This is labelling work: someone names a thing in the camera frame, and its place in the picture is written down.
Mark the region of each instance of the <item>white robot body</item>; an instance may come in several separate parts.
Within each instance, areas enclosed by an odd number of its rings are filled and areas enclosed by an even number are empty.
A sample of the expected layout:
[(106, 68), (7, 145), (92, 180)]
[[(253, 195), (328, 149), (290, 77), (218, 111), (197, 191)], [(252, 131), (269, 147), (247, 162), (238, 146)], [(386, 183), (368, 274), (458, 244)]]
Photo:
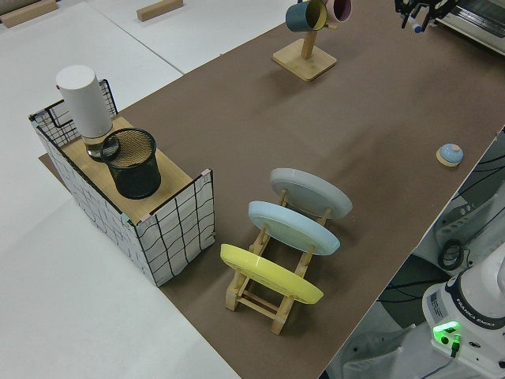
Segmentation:
[(431, 286), (423, 312), (432, 345), (447, 355), (455, 336), (456, 359), (491, 379), (505, 377), (505, 244), (447, 283)]

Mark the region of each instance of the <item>white canister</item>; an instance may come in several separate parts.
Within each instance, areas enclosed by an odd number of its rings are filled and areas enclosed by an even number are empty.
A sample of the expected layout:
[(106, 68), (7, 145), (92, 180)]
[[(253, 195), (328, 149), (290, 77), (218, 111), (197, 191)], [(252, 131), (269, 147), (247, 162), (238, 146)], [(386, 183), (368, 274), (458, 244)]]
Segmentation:
[(56, 76), (56, 86), (84, 139), (88, 154), (99, 160), (101, 141), (111, 131), (112, 120), (95, 71), (81, 65), (66, 67)]

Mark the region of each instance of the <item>black mesh pencil holder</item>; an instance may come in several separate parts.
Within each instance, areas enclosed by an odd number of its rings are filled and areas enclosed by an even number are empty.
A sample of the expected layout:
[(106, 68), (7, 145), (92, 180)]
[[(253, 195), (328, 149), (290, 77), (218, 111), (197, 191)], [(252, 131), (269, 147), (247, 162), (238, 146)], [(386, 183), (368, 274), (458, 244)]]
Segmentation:
[(152, 135), (131, 128), (111, 133), (100, 153), (118, 192), (129, 199), (143, 199), (156, 192), (161, 184), (155, 152)]

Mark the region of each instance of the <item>wire frame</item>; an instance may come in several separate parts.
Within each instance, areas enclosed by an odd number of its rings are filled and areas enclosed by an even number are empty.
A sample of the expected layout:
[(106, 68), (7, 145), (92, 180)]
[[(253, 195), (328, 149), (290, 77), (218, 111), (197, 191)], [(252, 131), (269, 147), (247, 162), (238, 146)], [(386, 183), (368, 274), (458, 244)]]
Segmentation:
[[(118, 114), (107, 81), (100, 81), (110, 116)], [(63, 100), (29, 116), (56, 170), (92, 222), (156, 286), (178, 275), (214, 243), (213, 174), (205, 170), (137, 225), (63, 152), (80, 137)]]

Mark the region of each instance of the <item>brown tabletop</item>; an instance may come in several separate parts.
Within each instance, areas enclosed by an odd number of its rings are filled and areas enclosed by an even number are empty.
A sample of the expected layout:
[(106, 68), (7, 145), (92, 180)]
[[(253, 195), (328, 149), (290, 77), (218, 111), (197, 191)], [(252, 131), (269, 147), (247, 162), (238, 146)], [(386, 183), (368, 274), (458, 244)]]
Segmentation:
[[(271, 60), (303, 36), (281, 25), (122, 112), (190, 176), (215, 171), (216, 244), (161, 290), (243, 378), (317, 378), (505, 122), (501, 56), (400, 22), (391, 2), (355, 4), (339, 30), (319, 32), (338, 61), (311, 83)], [(435, 157), (449, 142), (465, 152), (455, 169)], [(340, 250), (305, 277), (324, 297), (295, 304), (281, 336), (259, 313), (225, 309), (233, 271), (219, 259), (221, 243), (253, 242), (248, 203), (276, 201), (276, 167), (325, 178), (354, 206), (327, 224)], [(299, 258), (275, 242), (265, 257)]]

